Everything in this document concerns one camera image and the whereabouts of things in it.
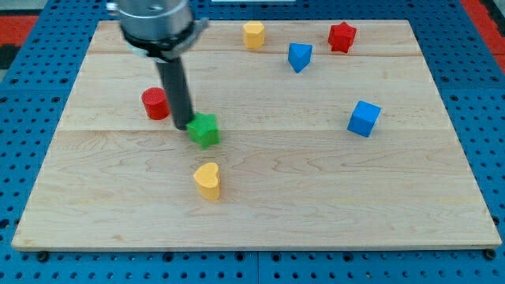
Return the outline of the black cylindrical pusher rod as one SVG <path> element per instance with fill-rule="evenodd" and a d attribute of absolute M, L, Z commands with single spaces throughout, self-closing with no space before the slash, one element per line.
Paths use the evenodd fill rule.
<path fill-rule="evenodd" d="M 194 112 L 182 59 L 175 58 L 156 66 L 174 125 L 179 130 L 187 130 L 186 126 L 194 119 Z"/>

